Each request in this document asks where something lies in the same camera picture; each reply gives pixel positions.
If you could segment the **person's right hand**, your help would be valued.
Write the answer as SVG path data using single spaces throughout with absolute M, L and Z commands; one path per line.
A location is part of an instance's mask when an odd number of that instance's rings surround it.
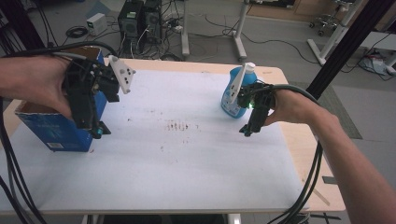
M 275 92 L 274 112 L 267 117 L 264 126 L 275 122 L 303 123 L 310 125 L 323 108 L 298 92 L 278 90 Z

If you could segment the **black metal post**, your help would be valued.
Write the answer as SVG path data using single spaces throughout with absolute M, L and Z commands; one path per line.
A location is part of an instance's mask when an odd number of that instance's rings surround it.
M 326 90 L 347 60 L 375 28 L 396 0 L 368 0 L 356 20 L 306 89 L 316 99 Z

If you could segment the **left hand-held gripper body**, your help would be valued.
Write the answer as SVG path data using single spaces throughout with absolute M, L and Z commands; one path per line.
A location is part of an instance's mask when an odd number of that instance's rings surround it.
M 128 94 L 135 70 L 114 55 L 108 57 L 109 65 L 84 56 L 77 56 L 68 65 L 64 89 L 72 111 L 73 120 L 79 129 L 99 127 L 94 96 L 100 91 L 110 103 L 120 100 L 119 91 Z

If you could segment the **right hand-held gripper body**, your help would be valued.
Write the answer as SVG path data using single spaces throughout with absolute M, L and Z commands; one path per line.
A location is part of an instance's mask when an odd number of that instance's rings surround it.
M 254 83 L 242 86 L 240 91 L 237 95 L 238 105 L 246 111 L 249 107 L 252 108 L 248 123 L 264 124 L 273 98 L 271 86 L 257 78 Z

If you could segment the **white box device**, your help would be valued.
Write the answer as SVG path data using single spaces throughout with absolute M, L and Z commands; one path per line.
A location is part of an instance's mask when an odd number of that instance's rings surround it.
M 106 15 L 96 13 L 86 20 L 90 35 L 98 36 L 107 29 Z

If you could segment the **blue cardboard box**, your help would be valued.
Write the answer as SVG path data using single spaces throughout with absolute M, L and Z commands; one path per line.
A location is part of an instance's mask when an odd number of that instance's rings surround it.
M 105 63 L 102 50 L 97 47 L 79 47 L 67 49 L 66 52 Z M 106 97 L 99 91 L 94 96 L 94 101 L 97 115 L 101 118 L 106 107 Z M 52 108 L 23 101 L 15 114 L 49 150 L 87 152 L 91 146 L 93 138 L 87 131 L 78 129 L 74 121 Z

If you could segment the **thin wooden stick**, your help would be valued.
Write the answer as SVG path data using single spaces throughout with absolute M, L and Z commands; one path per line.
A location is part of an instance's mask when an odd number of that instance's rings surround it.
M 318 179 L 314 189 L 304 205 L 305 210 L 324 210 L 328 209 L 331 205 L 330 201 L 325 197 L 322 191 L 324 186 L 321 178 Z

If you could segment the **black computer tower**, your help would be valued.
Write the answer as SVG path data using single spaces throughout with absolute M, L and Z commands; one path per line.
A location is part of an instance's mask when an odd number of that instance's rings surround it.
M 125 0 L 118 16 L 120 33 L 125 38 L 137 40 L 142 35 L 143 6 L 142 0 Z
M 162 0 L 146 0 L 144 3 L 147 42 L 160 44 L 162 40 Z

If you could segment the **office chair base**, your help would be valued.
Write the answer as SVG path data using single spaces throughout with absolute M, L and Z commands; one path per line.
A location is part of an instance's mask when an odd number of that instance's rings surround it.
M 314 20 L 309 23 L 309 27 L 318 27 L 317 34 L 319 36 L 324 36 L 326 29 L 335 31 L 338 24 L 339 20 L 334 15 L 323 14 L 321 16 L 315 17 Z

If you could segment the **white table mat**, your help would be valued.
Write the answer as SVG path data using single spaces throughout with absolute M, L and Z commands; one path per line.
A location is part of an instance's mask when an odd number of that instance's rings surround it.
M 282 211 L 302 183 L 278 125 L 251 136 L 220 106 L 222 74 L 139 70 L 106 106 L 109 134 L 53 152 L 26 126 L 10 141 L 45 214 Z

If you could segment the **white stand frame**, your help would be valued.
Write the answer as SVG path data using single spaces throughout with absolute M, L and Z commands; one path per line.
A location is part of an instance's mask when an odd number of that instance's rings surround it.
M 333 15 L 335 16 L 338 11 L 345 11 L 346 15 L 340 20 L 324 47 L 319 49 L 313 39 L 306 40 L 320 65 L 326 63 L 326 57 L 332 47 L 342 38 L 342 35 L 347 32 L 347 25 L 358 11 L 363 0 L 334 0 L 334 2 L 337 4 L 337 8 Z

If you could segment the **blue bottle with white cap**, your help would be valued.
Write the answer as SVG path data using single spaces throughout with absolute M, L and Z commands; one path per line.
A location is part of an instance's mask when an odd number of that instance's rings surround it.
M 257 80 L 255 63 L 244 63 L 230 71 L 230 80 L 221 97 L 220 105 L 223 111 L 234 119 L 241 118 L 246 109 L 237 103 L 237 95 L 242 86 L 254 83 Z

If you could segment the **person's left hand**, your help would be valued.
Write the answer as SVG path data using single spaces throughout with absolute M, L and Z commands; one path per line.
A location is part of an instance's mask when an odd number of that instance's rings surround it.
M 0 58 L 0 96 L 47 106 L 71 119 L 62 90 L 68 65 L 55 56 Z

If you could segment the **white desk leg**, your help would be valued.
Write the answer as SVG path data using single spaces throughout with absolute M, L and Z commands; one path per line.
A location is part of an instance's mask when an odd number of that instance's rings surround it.
M 244 61 L 247 58 L 247 53 L 245 51 L 242 41 L 242 31 L 248 13 L 248 6 L 249 6 L 249 0 L 243 0 L 239 15 L 239 21 L 237 23 L 237 28 L 233 32 L 233 41 L 237 49 L 238 60 L 240 62 Z
M 188 35 L 189 0 L 184 0 L 183 7 L 183 29 L 181 33 L 181 52 L 184 57 L 190 56 L 190 45 Z

